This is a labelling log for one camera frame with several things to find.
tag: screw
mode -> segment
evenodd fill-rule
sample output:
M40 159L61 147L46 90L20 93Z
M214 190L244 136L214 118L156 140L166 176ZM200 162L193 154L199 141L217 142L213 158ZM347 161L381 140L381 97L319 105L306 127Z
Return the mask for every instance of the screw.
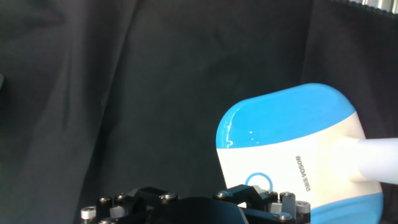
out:
M113 218L104 218L98 224L117 224L118 220Z
M95 210L95 207L85 207L82 209L82 211L84 211L84 212L89 212L89 211L94 211L94 210Z
M278 213L278 219L280 220L280 221L282 221L282 222L284 222L284 221L289 221L289 220L291 220L293 217L289 214L289 213L286 213L286 212L280 212L280 213Z
M308 205L309 203L308 202L303 202L303 201L298 201L297 202L297 205Z
M229 192L226 190L222 190L216 194L216 198L218 198L218 199L226 198L228 196L229 196Z
M159 198L161 200L171 200L177 198L177 195L175 193L168 192L166 194L161 195Z
M267 195L277 195L278 193L277 192L274 192L274 191L268 191L267 192Z
M112 200L111 198L100 198L99 199L101 202L108 202L110 200Z
M280 193L280 195L281 195L281 196L285 196L285 197L290 197L290 196L292 196L293 194L290 193L290 192L282 192L282 193Z
M126 198L126 197L127 196L125 194L118 195L118 199L123 199L123 198Z

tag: black curtain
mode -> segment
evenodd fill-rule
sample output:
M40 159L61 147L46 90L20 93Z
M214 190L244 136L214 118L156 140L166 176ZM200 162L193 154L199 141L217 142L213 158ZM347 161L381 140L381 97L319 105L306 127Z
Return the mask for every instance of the black curtain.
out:
M149 185L209 196L224 113L302 83L398 137L397 40L396 16L345 1L0 0L0 223L78 223Z

